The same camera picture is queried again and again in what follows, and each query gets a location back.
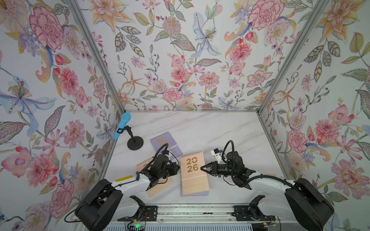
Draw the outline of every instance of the pink peony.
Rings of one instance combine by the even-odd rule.
[[[63,43],[63,30],[57,16],[43,6],[33,8],[30,15],[30,26],[36,35],[38,42],[46,48],[48,46],[53,52],[60,49]]]
[[[216,73],[208,71],[207,74],[203,73],[201,77],[199,77],[199,85],[201,86],[206,86],[208,89],[212,89],[216,87],[216,84],[219,84],[219,79],[220,77],[216,75]]]
[[[162,26],[171,37],[175,37],[181,32],[180,22],[175,17],[170,16],[166,18]]]
[[[181,67],[185,63],[184,56],[173,55],[172,56],[172,67]]]
[[[161,94],[164,91],[166,91],[167,89],[168,89],[168,87],[167,87],[165,81],[163,81],[162,79],[153,83],[153,91],[156,92],[156,93]]]
[[[188,77],[188,71],[185,69],[185,67],[176,67],[171,72],[171,77],[180,82]]]
[[[290,146],[298,153],[303,153],[307,150],[307,139],[305,135],[298,130],[291,130],[288,133]]]
[[[163,92],[163,98],[168,101],[176,101],[182,98],[182,91],[179,91],[177,88],[170,88]]]
[[[332,119],[333,122],[336,122],[339,125],[351,122],[351,118],[349,118],[349,111],[345,104],[339,106],[337,109],[329,113],[328,116],[329,119]]]
[[[63,184],[58,184],[57,189],[53,192],[50,201],[50,215],[58,218],[70,206],[73,199],[74,186],[71,180],[66,179]]]
[[[85,130],[83,130],[84,125],[80,123],[79,119],[76,120],[75,122],[70,121],[69,127],[66,126],[65,129],[67,130],[67,132],[65,133],[65,136],[64,136],[64,143],[66,145],[70,144],[69,145],[70,149],[75,148],[76,143],[79,143],[85,140],[85,137],[84,137]]]
[[[289,118],[290,126],[296,130],[302,130],[303,125],[306,122],[306,116],[296,112]]]
[[[87,96],[85,94],[85,91],[82,87],[80,87],[76,93],[76,99],[77,99],[77,104],[83,108],[83,104],[87,104],[89,100],[87,99]]]
[[[289,26],[290,23],[285,19],[274,22],[265,30],[265,39],[263,40],[263,43],[268,45],[280,40],[285,35]]]
[[[370,178],[363,176],[363,168],[357,168],[356,162],[352,159],[348,161],[341,160],[339,165],[333,163],[332,172],[337,176],[334,177],[335,185],[334,187],[342,190],[346,196],[349,196],[349,190],[352,192],[352,197],[356,199],[361,199],[363,195],[369,196],[369,188],[366,186],[370,184]]]
[[[234,75],[240,75],[244,66],[245,62],[237,62],[230,68],[230,72],[232,72]]]
[[[74,71],[71,71],[69,68],[63,68],[62,72],[59,75],[59,82],[60,86],[62,87],[63,91],[72,96],[76,93],[78,88],[78,79],[77,75]]]
[[[53,171],[53,158],[47,154],[36,156],[31,162],[30,169],[27,171],[27,178],[30,186],[37,187],[44,184]]]
[[[78,40],[74,29],[70,27],[65,27],[63,37],[64,37],[63,38],[64,47],[70,51],[73,57],[75,57],[76,59],[79,59],[80,51],[81,51],[81,43]]]
[[[259,0],[252,8],[248,23],[252,23],[252,29],[261,30],[274,23],[283,9],[284,4],[281,0]]]
[[[244,61],[248,56],[250,56],[251,52],[252,49],[250,49],[250,45],[248,43],[237,44],[230,54],[230,59],[233,62]]]
[[[19,178],[26,173],[26,168],[29,167],[30,161],[31,154],[27,148],[24,148],[19,153],[8,156],[1,162],[1,166],[10,171],[13,176]]]
[[[340,135],[339,127],[328,119],[319,120],[316,123],[315,132],[318,138],[325,142],[334,142]]]
[[[105,89],[104,89],[104,80],[102,77],[99,80],[94,81],[94,96],[99,99],[100,103],[104,102]]]
[[[247,88],[258,86],[271,76],[272,72],[265,72],[262,69],[258,69],[253,75],[248,75],[249,83],[247,84]]]

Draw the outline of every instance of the microphone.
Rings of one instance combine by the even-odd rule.
[[[121,122],[120,124],[118,125],[118,129],[117,131],[115,132],[114,134],[114,137],[113,139],[117,140],[118,137],[120,136],[120,134],[122,133],[123,129],[125,128],[126,124],[131,120],[131,114],[128,113],[128,112],[125,112],[123,113],[122,117],[121,117]]]

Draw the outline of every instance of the orange lily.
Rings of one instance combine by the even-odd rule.
[[[132,86],[131,86],[131,89],[132,88],[134,88],[134,90],[132,91],[132,93],[131,93],[131,95],[135,92],[135,84],[139,84],[139,85],[141,85],[141,86],[147,86],[147,85],[144,85],[144,84],[141,84],[141,83],[138,83],[138,81],[139,80],[141,80],[141,79],[134,79],[134,76],[132,75],[132,71],[131,71],[131,68],[130,67],[128,67],[129,69],[130,69],[130,73],[131,73],[131,80],[130,81],[127,81],[127,82],[125,82],[125,83],[123,83],[122,84],[122,87],[121,87],[121,89],[120,90],[122,90],[123,89],[123,87],[127,84],[127,86],[131,86],[131,84],[132,84]]]
[[[291,109],[290,109],[290,104],[289,104],[289,98],[291,98],[291,99],[293,99],[294,100],[294,98],[293,97],[291,97],[289,94],[292,92],[292,90],[294,89],[294,87],[297,85],[297,83],[298,83],[298,81],[296,82],[296,84],[286,93],[285,91],[278,91],[278,92],[276,92],[275,94],[277,94],[277,93],[280,93],[280,96],[282,96],[283,98],[281,98],[281,99],[278,99],[277,101],[279,101],[279,100],[281,100],[279,103],[276,103],[276,104],[281,104],[282,102],[284,102],[284,100],[286,99],[286,101],[288,102],[288,107],[289,107],[289,110],[290,111],[292,111]]]

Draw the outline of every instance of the wall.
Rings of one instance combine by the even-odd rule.
[[[0,230],[66,230],[119,112],[63,0],[0,1]]]
[[[368,230],[370,3],[331,3],[262,119],[289,177],[308,179],[334,206],[326,230]]]
[[[257,109],[314,6],[313,0],[78,3],[128,110]]]

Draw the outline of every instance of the marble table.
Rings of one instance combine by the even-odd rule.
[[[216,159],[210,151],[223,149],[228,140],[233,140],[235,150],[243,158],[244,165],[263,174],[275,174],[282,177],[283,173],[271,149],[262,126],[254,112],[131,112],[134,136],[144,140],[141,149],[131,151],[127,148],[129,135],[121,134],[115,146],[107,168],[105,178],[109,181],[134,176],[136,165],[152,157],[154,150],[150,139],[165,132],[170,132],[184,155],[203,151],[205,163]],[[147,204],[204,204],[204,203],[248,203],[260,191],[230,186],[222,178],[208,175],[209,195],[180,196],[180,170],[171,177],[173,184],[153,197],[146,192],[136,194]]]

